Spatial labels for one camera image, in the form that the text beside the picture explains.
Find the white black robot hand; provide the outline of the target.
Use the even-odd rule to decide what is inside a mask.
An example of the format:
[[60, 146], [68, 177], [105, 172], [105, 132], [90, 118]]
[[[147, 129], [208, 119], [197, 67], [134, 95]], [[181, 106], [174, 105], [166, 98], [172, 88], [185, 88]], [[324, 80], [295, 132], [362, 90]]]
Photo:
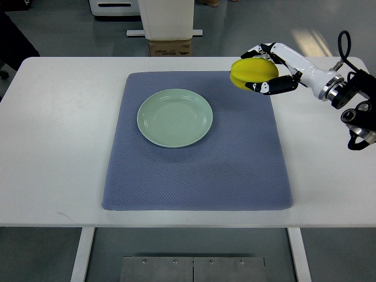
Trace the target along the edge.
[[263, 82], [245, 84], [251, 90], [264, 95], [276, 95], [297, 89], [298, 85], [310, 88], [322, 101], [332, 101], [345, 86], [344, 78], [335, 70], [322, 70], [303, 55], [283, 43], [261, 43], [241, 55], [242, 59], [263, 58], [286, 66], [290, 74]]

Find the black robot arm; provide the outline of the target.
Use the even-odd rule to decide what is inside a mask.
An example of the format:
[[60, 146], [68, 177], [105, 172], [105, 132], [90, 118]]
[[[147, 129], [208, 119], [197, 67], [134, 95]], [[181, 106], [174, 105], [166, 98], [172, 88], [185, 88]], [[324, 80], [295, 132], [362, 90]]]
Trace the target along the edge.
[[334, 93], [328, 98], [334, 108], [343, 110], [340, 120], [349, 130], [348, 148], [359, 151], [375, 143], [375, 76], [350, 62], [351, 37], [348, 31], [340, 32], [337, 45], [340, 60], [332, 70], [338, 71], [346, 65], [350, 71], [332, 88]]

